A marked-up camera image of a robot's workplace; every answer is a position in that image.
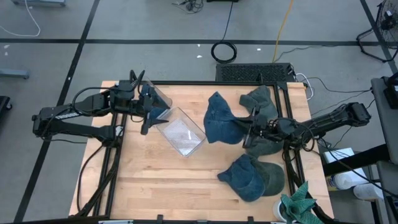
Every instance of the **denim cap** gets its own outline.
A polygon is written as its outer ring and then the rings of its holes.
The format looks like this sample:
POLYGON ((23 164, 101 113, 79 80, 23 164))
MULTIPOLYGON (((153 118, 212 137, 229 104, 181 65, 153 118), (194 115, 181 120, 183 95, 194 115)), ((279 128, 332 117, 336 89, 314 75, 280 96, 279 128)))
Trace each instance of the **denim cap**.
MULTIPOLYGON (((150 87, 150 85, 144 84, 142 86, 141 95, 148 93, 149 92, 149 87, 150 87)), ((164 100, 156 93, 156 91, 154 92, 153 97, 157 98, 159 101, 163 101, 164 102, 164 100)), ((157 107, 154 106, 154 107, 152 107, 152 110, 149 113, 149 118, 150 119, 155 119, 159 115, 161 115, 165 110, 166 109, 164 109, 164 108, 157 108, 157 107)))
POLYGON ((284 142, 274 142, 266 138, 256 137, 252 140, 249 148, 244 149, 247 154, 258 158, 259 156, 271 155, 282 150, 284 142))
POLYGON ((203 120, 208 142, 221 141, 228 144, 241 142, 244 133, 233 122, 236 118, 224 98, 218 92, 215 92, 208 101, 209 106, 203 120))
POLYGON ((262 196, 274 196, 284 189, 285 172, 280 166, 270 162, 260 162, 253 157, 251 158, 251 164, 264 181, 266 190, 262 196))
MULTIPOLYGON (((239 104, 244 106, 249 113, 256 106, 260 106, 257 117, 258 123, 266 126, 267 123, 278 117, 278 112, 271 100, 271 91, 265 85, 257 87, 247 95, 241 95, 239 104)), ((251 147, 246 149, 246 153, 251 156, 259 157, 279 152, 283 148, 284 142, 273 142, 265 138, 254 138, 251 147)))
POLYGON ((260 174, 251 164, 249 155, 243 154, 232 163, 228 170, 217 175, 226 182, 245 202, 259 199, 266 188, 260 174))
POLYGON ((249 113, 256 105, 259 105, 259 121, 264 124, 278 117, 276 107, 271 100, 271 91, 265 85, 257 87, 247 95, 241 95, 239 104, 244 106, 249 113))

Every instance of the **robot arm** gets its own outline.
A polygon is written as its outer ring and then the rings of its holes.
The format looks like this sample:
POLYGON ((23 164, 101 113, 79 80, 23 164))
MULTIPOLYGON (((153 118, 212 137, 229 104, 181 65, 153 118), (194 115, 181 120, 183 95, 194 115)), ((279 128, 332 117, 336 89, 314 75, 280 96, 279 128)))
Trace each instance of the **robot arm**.
POLYGON ((259 124, 257 115, 259 108, 253 109, 247 118, 239 118, 235 122, 246 132, 243 148, 251 147, 256 137, 267 138, 279 142, 289 140, 290 147, 297 148, 302 143, 308 143, 315 136, 324 136, 326 132, 344 125, 359 127, 369 123, 371 118, 362 103, 348 103, 341 105, 331 113, 302 123, 288 118, 277 118, 268 124, 259 124))
POLYGON ((37 137, 47 138, 56 134, 71 134, 96 138, 104 146, 110 146, 118 135, 118 127, 103 126, 100 128, 80 124, 66 123, 63 120, 78 116, 105 116, 109 113, 121 113, 131 116, 139 116, 143 119, 141 134, 147 134, 152 125, 167 121, 150 119, 150 111, 153 107, 170 109, 169 106, 156 97, 154 87, 147 88, 145 93, 134 100, 135 87, 141 84, 144 72, 136 78, 134 72, 130 74, 130 80, 123 80, 108 88, 102 93, 88 96, 81 102, 72 104, 42 108, 38 115, 33 115, 33 133, 37 137))

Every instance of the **yellow cable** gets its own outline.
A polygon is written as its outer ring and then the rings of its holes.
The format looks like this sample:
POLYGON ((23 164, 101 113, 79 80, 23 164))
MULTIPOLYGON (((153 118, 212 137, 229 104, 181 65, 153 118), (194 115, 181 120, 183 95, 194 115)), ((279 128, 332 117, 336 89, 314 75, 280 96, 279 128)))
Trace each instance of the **yellow cable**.
POLYGON ((282 30, 284 29, 284 26, 285 26, 285 23, 287 20, 287 16, 289 15, 290 10, 292 9, 292 6, 293 6, 293 0, 290 0, 289 9, 287 10, 284 21, 279 29, 278 38, 276 38, 275 51, 274 51, 274 56, 272 58, 272 63, 275 62, 276 53, 278 52, 279 37, 280 37, 280 34, 282 33, 282 30))

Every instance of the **blue cap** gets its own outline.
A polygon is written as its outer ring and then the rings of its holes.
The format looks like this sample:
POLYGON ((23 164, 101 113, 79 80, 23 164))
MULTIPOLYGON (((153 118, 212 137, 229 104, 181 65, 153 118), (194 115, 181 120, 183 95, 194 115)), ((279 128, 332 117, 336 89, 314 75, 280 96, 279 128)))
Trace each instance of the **blue cap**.
POLYGON ((241 142, 244 136, 243 130, 233 122, 236 118, 224 98, 215 92, 208 101, 209 106, 203 120, 208 142, 221 141, 228 144, 241 142))
POLYGON ((266 191, 263 179, 251 164, 250 156, 246 154, 217 177, 220 181, 227 182, 245 202, 259 199, 266 191))

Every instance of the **green towel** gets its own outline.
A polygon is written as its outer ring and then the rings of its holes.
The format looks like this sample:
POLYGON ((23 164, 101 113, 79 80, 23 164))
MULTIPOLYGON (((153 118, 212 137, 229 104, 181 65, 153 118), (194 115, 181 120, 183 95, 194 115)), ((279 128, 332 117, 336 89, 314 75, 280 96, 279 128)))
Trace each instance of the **green towel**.
POLYGON ((307 192, 308 182, 305 182, 291 197, 282 194, 280 198, 284 205, 282 216, 286 218, 287 223, 297 220, 303 224, 322 224, 322 221, 311 212, 317 200, 305 198, 307 192))
MULTIPOLYGON (((246 107, 251 113, 256 105, 260 106, 258 121, 261 125, 267 125, 268 121, 276 119, 278 112, 271 100, 271 91, 265 85, 259 86, 247 95, 241 95, 239 104, 246 107)), ((259 157, 279 152, 283 148, 284 142, 273 142, 264 138, 255 138, 246 153, 250 156, 259 157)))

